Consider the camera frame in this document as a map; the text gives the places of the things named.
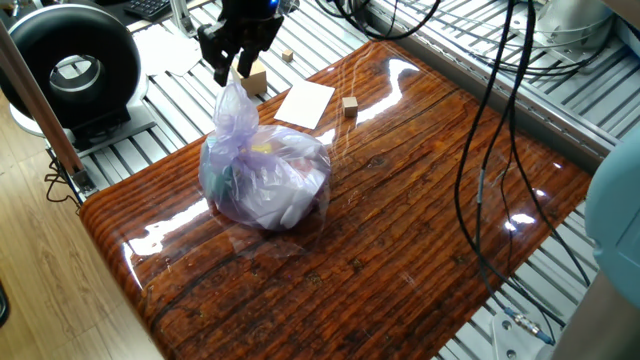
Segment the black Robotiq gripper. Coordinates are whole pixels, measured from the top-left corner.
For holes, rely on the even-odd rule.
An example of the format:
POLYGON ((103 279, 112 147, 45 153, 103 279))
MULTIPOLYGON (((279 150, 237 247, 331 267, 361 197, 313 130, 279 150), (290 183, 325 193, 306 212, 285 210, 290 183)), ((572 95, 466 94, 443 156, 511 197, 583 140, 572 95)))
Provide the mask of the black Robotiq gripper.
POLYGON ((221 24, 197 29, 203 59, 213 68, 214 80, 225 86, 233 58, 242 49, 237 65, 243 77, 250 75, 261 51, 271 47, 284 16, 280 0, 223 0, 221 24))

